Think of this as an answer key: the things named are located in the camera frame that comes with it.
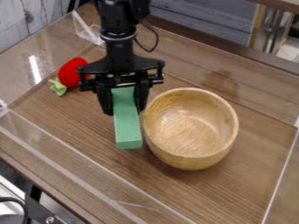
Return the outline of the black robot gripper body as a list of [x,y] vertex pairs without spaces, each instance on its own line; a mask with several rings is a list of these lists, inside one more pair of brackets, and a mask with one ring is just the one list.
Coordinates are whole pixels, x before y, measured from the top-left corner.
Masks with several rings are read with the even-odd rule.
[[149,89],[164,82],[164,61],[134,55],[133,36],[115,38],[101,35],[106,54],[99,60],[77,67],[78,87],[90,91],[105,88],[138,87]]

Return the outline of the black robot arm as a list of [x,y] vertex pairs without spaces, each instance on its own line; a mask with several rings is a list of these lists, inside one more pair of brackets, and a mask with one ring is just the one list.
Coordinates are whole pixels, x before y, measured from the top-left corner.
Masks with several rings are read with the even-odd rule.
[[86,65],[78,66],[78,86],[81,91],[97,95],[102,112],[113,115],[111,90],[133,88],[133,104],[138,112],[145,109],[149,89],[164,83],[160,59],[134,55],[133,42],[135,26],[144,25],[158,38],[153,27],[145,22],[149,15],[149,0],[94,0],[99,16],[98,36],[105,43],[105,56]]

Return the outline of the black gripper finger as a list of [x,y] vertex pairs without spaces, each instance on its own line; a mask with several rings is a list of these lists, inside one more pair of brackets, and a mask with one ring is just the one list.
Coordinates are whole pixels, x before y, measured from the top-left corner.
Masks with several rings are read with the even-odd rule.
[[149,95],[149,88],[150,86],[148,83],[139,83],[134,87],[134,105],[138,112],[141,112],[145,109],[148,95]]
[[107,87],[95,86],[97,101],[102,113],[107,116],[113,115],[113,99],[110,89]]

